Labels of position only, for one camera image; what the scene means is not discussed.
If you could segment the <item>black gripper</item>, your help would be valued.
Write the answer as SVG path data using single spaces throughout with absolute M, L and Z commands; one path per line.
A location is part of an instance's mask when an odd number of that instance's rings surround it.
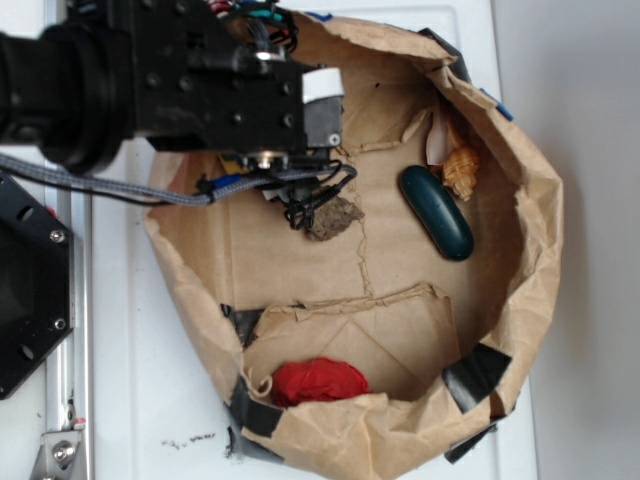
M 133 2 L 135 134 L 249 168 L 328 163 L 342 137 L 342 78 L 293 59 L 298 33 L 273 1 Z

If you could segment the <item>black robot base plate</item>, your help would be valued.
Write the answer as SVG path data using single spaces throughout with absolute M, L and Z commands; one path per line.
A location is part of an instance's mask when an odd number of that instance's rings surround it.
M 64 340 L 67 228 L 10 175 L 1 174 L 1 398 L 10 398 Z

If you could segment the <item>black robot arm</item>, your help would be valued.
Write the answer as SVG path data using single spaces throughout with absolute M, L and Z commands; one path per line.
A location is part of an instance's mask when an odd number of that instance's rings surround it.
M 1 39 L 1 140 L 66 170 L 105 169 L 123 142 L 315 167 L 342 136 L 335 68 L 291 56 L 273 2 L 71 1 L 36 39 Z

